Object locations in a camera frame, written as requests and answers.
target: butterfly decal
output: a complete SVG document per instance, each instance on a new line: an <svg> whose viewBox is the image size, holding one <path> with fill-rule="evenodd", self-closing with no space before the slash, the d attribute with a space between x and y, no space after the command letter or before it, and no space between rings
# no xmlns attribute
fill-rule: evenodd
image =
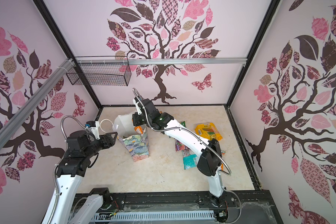
<svg viewBox="0 0 336 224"><path fill-rule="evenodd" d="M85 110L83 109L83 107L85 106L86 103L83 100L80 100L80 98L76 95L76 93L74 94L74 96L75 96L77 107L73 111L72 116L74 117L77 117L78 115L82 116L85 113Z"/></svg>
<svg viewBox="0 0 336 224"><path fill-rule="evenodd" d="M211 80L211 73L209 73L205 78L203 82L192 82L193 86L198 87L198 89L203 92L203 89L205 89L205 87L212 87L212 82Z"/></svg>

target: yellow snack bag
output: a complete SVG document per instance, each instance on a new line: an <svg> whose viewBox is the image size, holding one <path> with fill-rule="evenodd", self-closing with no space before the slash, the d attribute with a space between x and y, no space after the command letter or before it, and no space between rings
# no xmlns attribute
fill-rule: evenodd
<svg viewBox="0 0 336 224"><path fill-rule="evenodd" d="M204 123L198 124L195 128L195 133L200 137L212 140L215 138L216 140L220 141L223 137L220 135L218 129L215 127L213 123Z"/></svg>

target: beige marble floor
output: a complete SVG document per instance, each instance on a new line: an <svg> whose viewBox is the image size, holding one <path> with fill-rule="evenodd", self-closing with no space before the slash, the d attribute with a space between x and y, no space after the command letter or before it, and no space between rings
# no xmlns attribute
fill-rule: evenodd
<svg viewBox="0 0 336 224"><path fill-rule="evenodd" d="M224 106L158 106L178 121L194 130L194 124L213 122L224 139L219 141L226 151L224 160L233 175L223 175L228 190L254 190L238 147ZM104 108L99 121L107 118L114 121L118 115L134 111L133 107ZM102 123L103 130L112 132L109 121ZM133 162L124 146L116 144L99 152L92 168L87 169L78 193L88 193L94 187L108 187L110 192L164 192L164 191L207 191L208 181L197 168L184 170L182 152L175 151L175 139L148 130L150 157Z"/></svg>

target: wall mural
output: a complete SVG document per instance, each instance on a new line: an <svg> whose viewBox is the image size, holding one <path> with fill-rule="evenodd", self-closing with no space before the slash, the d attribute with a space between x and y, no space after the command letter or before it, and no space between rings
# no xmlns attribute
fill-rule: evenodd
<svg viewBox="0 0 336 224"><path fill-rule="evenodd" d="M313 18L314 37L296 37L300 43L299 49L292 49L288 42L279 59L274 57L267 63L267 74L260 79L258 89L254 90L257 100L262 103L257 111L262 114L263 135L259 144L253 144L246 139L253 150L253 162L255 157L263 171L260 154L270 137L277 136L272 139L281 145L282 153L292 155L292 171L297 173L300 167L300 172L309 186L330 204L329 184L336 193L336 179L327 178L326 174L336 177L336 153L333 152L333 147L326 150L319 143L336 143L336 137L333 135L336 132L336 70L331 72L336 66L336 5L331 6L331 9L331 24L324 18ZM324 41L324 45L319 48L318 42L321 41ZM308 63L299 63L300 57L320 63L323 70L318 70ZM319 105L320 108L309 109L309 105L313 104ZM327 119L327 114L335 118ZM315 137L304 138L305 134L314 134ZM313 160L308 160L304 157L306 155L312 156ZM321 165L319 161L327 161L330 164ZM291 188L289 194L292 216L302 217L302 223L328 223L318 214L304 211Z"/></svg>
<svg viewBox="0 0 336 224"><path fill-rule="evenodd" d="M116 51L116 59L128 56L130 59L142 58L214 58L220 52L211 49L218 39L208 39L214 27L209 27L213 19L213 12L208 7L208 0L115 0L123 7L112 11L111 15L117 15L125 22L115 22L108 20L108 25L114 37L109 37L107 46ZM178 12L184 9L183 18L189 17L192 20L181 25ZM139 27L131 27L129 23L141 20ZM132 71L136 71L137 76L145 78L154 77L160 92L152 100L161 99L163 103L166 99L176 99L167 92L161 76L172 74L176 71L187 76L188 72L196 72L205 68L202 64L188 64L183 67L176 65L140 65L130 66ZM203 82L191 83L198 90L203 91L206 87L211 87L211 74L208 74Z"/></svg>

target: wire basket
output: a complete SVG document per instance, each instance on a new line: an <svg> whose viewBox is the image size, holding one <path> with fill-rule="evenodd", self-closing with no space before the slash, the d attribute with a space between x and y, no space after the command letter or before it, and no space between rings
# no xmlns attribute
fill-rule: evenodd
<svg viewBox="0 0 336 224"><path fill-rule="evenodd" d="M109 85L128 86L131 78L131 70L127 57L124 62L104 62L104 63L78 63L83 73L77 73L72 67L67 73L67 78L72 85Z"/></svg>

